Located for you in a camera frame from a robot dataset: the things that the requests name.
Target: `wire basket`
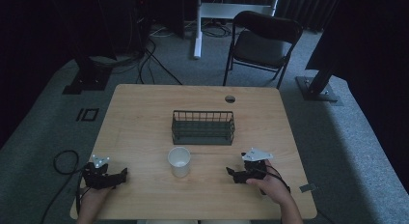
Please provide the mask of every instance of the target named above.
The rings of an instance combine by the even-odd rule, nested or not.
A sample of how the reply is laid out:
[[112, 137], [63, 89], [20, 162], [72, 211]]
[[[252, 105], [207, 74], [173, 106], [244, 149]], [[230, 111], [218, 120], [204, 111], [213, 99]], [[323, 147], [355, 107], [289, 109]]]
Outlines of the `wire basket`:
[[233, 114], [231, 111], [175, 110], [172, 137], [175, 145], [231, 145]]

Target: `finger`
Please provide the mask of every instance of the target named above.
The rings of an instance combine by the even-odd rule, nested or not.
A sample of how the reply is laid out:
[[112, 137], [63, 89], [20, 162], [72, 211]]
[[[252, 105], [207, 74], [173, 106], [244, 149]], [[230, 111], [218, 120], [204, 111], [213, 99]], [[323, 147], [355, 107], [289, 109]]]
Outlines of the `finger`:
[[250, 184], [250, 185], [255, 185], [255, 186], [257, 186], [257, 187], [258, 187], [259, 189], [261, 189], [261, 190], [263, 190], [263, 189], [266, 187], [265, 181], [263, 181], [263, 180], [248, 179], [248, 180], [246, 181], [246, 183], [247, 183], [247, 184]]

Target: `table top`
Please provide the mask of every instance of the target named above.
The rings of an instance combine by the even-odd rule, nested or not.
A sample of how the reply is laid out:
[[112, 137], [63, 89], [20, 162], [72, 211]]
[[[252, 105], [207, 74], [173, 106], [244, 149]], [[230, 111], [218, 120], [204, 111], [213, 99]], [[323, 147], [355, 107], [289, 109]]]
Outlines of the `table top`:
[[[235, 97], [234, 103], [225, 101]], [[186, 145], [190, 173], [173, 176], [167, 160], [174, 147], [174, 110], [232, 111], [231, 146]], [[272, 165], [291, 187], [305, 219], [316, 209], [280, 93], [274, 88], [119, 85], [93, 154], [110, 157], [108, 174], [128, 168], [127, 182], [107, 198], [100, 219], [280, 219], [280, 207], [248, 184], [234, 183], [226, 167], [244, 170], [241, 153], [272, 153]], [[75, 206], [71, 216], [76, 217]]]

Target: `robotic hand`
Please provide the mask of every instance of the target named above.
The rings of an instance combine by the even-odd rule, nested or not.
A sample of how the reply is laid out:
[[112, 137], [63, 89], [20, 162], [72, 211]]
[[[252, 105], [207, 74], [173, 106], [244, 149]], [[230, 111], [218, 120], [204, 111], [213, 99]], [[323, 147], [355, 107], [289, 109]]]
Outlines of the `robotic hand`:
[[94, 189], [101, 189], [106, 187], [115, 187], [123, 182], [126, 182], [127, 168], [124, 168], [119, 174], [108, 175], [109, 157], [98, 158], [93, 155], [93, 162], [88, 162], [85, 166], [82, 177], [85, 184]]
[[251, 178], [262, 180], [267, 174], [264, 160], [273, 157], [272, 154], [256, 148], [252, 148], [248, 153], [242, 153], [241, 156], [246, 171], [235, 172], [233, 169], [226, 167], [228, 174], [232, 176], [235, 183], [246, 183]]

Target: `white paper cup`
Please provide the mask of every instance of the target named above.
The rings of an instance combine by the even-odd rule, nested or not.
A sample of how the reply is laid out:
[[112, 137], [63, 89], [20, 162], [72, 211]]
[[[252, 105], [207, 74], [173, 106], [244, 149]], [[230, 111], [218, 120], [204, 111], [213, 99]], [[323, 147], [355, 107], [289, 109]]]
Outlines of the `white paper cup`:
[[175, 147], [168, 154], [168, 161], [175, 177], [183, 178], [189, 173], [190, 153], [186, 148]]

